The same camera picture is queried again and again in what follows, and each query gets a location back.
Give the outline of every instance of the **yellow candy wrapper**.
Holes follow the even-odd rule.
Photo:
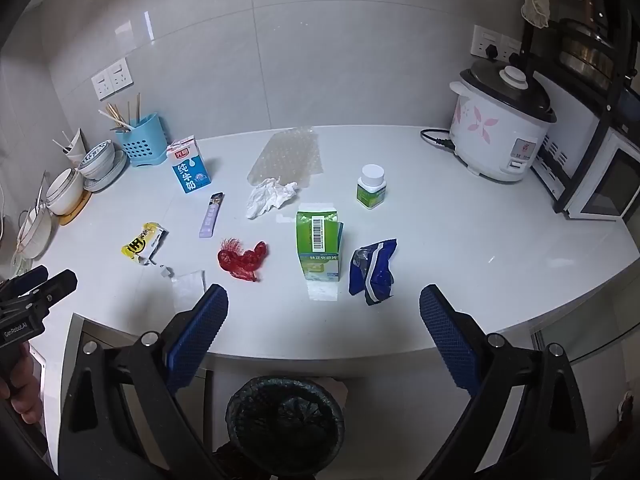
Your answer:
[[[140,236],[134,238],[130,244],[125,245],[122,248],[122,254],[140,265],[148,264],[152,254],[158,248],[160,238],[165,232],[166,229],[155,222],[144,224]]]

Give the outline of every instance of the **white countertop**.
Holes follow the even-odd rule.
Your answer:
[[[140,335],[162,330],[174,314],[170,280],[120,253],[144,222],[169,232],[157,263],[176,275],[203,269],[206,284],[229,297],[228,317],[210,352],[251,358],[336,360],[412,352],[433,346],[418,313],[422,288],[436,283],[452,306],[497,332],[546,314],[620,272],[638,256],[622,221],[568,220],[533,174],[515,184],[474,176],[450,152],[424,142],[420,128],[315,128],[323,174],[298,199],[245,218],[246,180],[272,132],[200,140],[212,184],[185,194],[170,165],[127,168],[94,194],[78,218],[58,228],[39,263],[53,276],[69,268],[78,290],[54,306],[46,331],[32,341],[47,362],[46,427],[56,449],[60,375],[73,313]],[[367,210],[356,195],[365,164],[386,173],[386,199]],[[213,238],[198,238],[209,197],[225,198]],[[296,254],[293,219],[300,202],[331,202],[344,222],[338,301],[311,301]],[[223,238],[245,247],[258,241],[269,255],[260,282],[234,279],[218,266]],[[350,296],[349,262],[361,246],[397,238],[390,268],[393,296],[367,306]]]

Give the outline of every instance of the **rice cooker lid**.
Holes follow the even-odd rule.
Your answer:
[[[489,59],[478,59],[471,68],[460,72],[460,77],[479,91],[512,108],[545,123],[555,123],[556,114],[551,107],[549,95],[533,77],[525,77],[522,72],[509,67],[507,63]],[[523,77],[522,81],[512,80],[503,72],[512,72]]]

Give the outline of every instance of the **metal screw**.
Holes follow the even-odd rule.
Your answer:
[[[549,351],[556,357],[560,357],[564,354],[564,348],[562,348],[558,343],[551,343],[549,345]]]
[[[144,334],[140,338],[140,341],[142,342],[142,344],[144,346],[151,346],[156,341],[158,341],[158,333],[157,332],[147,332],[146,334]]]
[[[500,334],[489,334],[486,341],[494,348],[501,348],[504,346],[504,338]]]
[[[95,352],[96,348],[98,348],[98,343],[96,343],[95,341],[89,341],[86,345],[84,345],[84,347],[82,347],[82,351],[87,355],[91,355]]]

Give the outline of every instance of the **white bottle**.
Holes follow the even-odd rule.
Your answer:
[[[358,179],[357,199],[368,209],[373,209],[385,199],[385,170],[377,164],[367,164]]]

